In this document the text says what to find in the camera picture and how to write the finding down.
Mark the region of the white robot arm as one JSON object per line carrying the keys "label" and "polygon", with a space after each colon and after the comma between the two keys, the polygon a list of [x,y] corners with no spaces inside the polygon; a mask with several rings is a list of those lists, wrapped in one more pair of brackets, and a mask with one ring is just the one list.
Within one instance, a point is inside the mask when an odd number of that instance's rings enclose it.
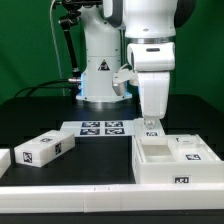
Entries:
{"label": "white robot arm", "polygon": [[152,129],[167,109],[175,69],[176,29],[191,17],[196,0],[100,0],[82,6],[86,68],[79,99],[113,104],[138,88],[144,125]]}

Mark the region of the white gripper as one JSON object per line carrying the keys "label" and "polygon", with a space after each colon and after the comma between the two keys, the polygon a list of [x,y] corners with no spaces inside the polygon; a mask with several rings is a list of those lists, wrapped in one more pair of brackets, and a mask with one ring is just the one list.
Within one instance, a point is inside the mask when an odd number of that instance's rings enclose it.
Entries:
{"label": "white gripper", "polygon": [[127,60],[137,74],[144,125],[153,129],[155,119],[162,119],[166,113],[175,44],[129,44]]}

